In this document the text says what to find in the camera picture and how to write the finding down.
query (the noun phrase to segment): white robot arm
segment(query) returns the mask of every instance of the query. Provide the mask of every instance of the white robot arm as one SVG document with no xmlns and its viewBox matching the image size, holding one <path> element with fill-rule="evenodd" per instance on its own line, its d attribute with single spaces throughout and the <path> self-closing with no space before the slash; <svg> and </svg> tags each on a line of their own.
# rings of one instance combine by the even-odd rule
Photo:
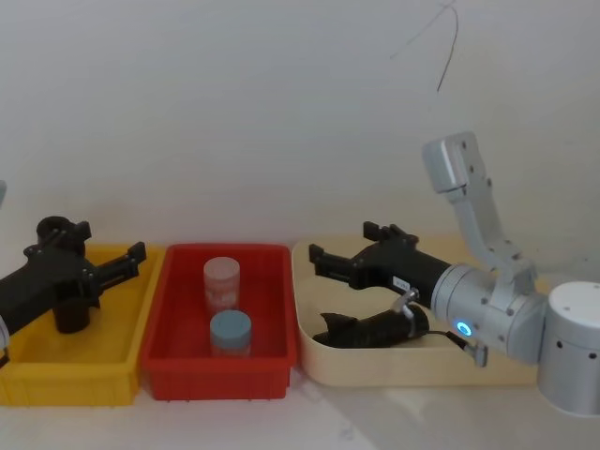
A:
<svg viewBox="0 0 600 450">
<path fill-rule="evenodd" d="M 600 414 L 600 284 L 566 283 L 549 298 L 535 290 L 533 262 L 503 234 L 472 133 L 428 143 L 423 159 L 435 191 L 454 206 L 471 253 L 487 269 L 448 267 L 431 296 L 434 315 L 476 339 L 479 366 L 487 347 L 539 364 L 538 387 L 550 403 L 572 414 Z"/>
</svg>

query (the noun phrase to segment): yellow plastic tray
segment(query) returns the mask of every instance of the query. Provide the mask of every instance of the yellow plastic tray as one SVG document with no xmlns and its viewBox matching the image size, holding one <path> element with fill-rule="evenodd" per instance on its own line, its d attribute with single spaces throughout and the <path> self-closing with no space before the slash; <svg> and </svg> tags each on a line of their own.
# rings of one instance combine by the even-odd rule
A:
<svg viewBox="0 0 600 450">
<path fill-rule="evenodd" d="M 95 264 L 123 255 L 125 246 L 89 246 Z M 117 406 L 131 404 L 139 381 L 138 353 L 165 251 L 146 249 L 140 275 L 109 289 L 87 328 L 62 335 L 48 312 L 11 338 L 10 362 L 0 369 L 0 404 Z"/>
</svg>

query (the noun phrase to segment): red plastic tray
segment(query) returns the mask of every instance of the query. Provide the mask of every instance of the red plastic tray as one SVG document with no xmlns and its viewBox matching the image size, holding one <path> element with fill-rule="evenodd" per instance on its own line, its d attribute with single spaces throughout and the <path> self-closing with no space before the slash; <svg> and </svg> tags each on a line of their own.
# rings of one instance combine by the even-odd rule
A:
<svg viewBox="0 0 600 450">
<path fill-rule="evenodd" d="M 217 256 L 241 266 L 240 309 L 252 320 L 248 358 L 211 355 L 203 266 Z M 155 399 L 283 398 L 296 354 L 286 247 L 191 244 L 167 250 L 142 346 Z"/>
</svg>

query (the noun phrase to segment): black cylinder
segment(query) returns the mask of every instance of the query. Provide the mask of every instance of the black cylinder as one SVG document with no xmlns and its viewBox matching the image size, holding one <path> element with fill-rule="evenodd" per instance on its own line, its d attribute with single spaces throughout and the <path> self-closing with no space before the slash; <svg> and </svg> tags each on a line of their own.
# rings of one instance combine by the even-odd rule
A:
<svg viewBox="0 0 600 450">
<path fill-rule="evenodd" d="M 90 323 L 90 308 L 82 301 L 67 301 L 52 309 L 59 333 L 82 331 Z"/>
</svg>

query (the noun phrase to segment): plastic container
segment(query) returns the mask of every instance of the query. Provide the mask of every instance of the plastic container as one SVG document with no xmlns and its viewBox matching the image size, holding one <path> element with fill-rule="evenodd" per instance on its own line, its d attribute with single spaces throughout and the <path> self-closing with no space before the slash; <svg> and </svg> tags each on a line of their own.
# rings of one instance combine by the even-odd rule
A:
<svg viewBox="0 0 600 450">
<path fill-rule="evenodd" d="M 240 264 L 233 258 L 218 257 L 204 265 L 204 300 L 208 310 L 217 314 L 239 307 Z"/>
<path fill-rule="evenodd" d="M 314 275 L 308 245 L 352 257 L 373 244 L 362 237 L 316 238 L 298 243 L 292 253 L 293 285 L 300 329 L 301 364 L 313 380 L 333 386 L 481 386 L 532 385 L 535 367 L 490 352 L 486 368 L 442 336 L 425 336 L 390 349 L 334 349 L 312 337 L 326 331 L 322 312 L 364 319 L 390 308 L 397 294 L 384 288 L 363 291 Z M 419 248 L 449 263 L 476 261 L 458 236 L 423 239 Z M 432 330 L 447 331 L 426 310 Z"/>
<path fill-rule="evenodd" d="M 250 356 L 252 321 L 242 311 L 227 309 L 210 321 L 213 356 Z"/>
<path fill-rule="evenodd" d="M 252 320 L 251 355 L 215 357 L 198 274 L 217 256 L 240 263 L 240 309 Z M 283 398 L 296 361 L 290 251 L 283 246 L 192 244 L 167 250 L 144 343 L 154 398 Z"/>
<path fill-rule="evenodd" d="M 94 264 L 121 256 L 125 246 L 88 246 Z M 90 324 L 74 334 L 56 330 L 49 311 L 11 338 L 10 363 L 0 369 L 0 404 L 117 406 L 139 389 L 143 330 L 164 259 L 149 247 L 140 275 L 106 291 Z"/>
</svg>

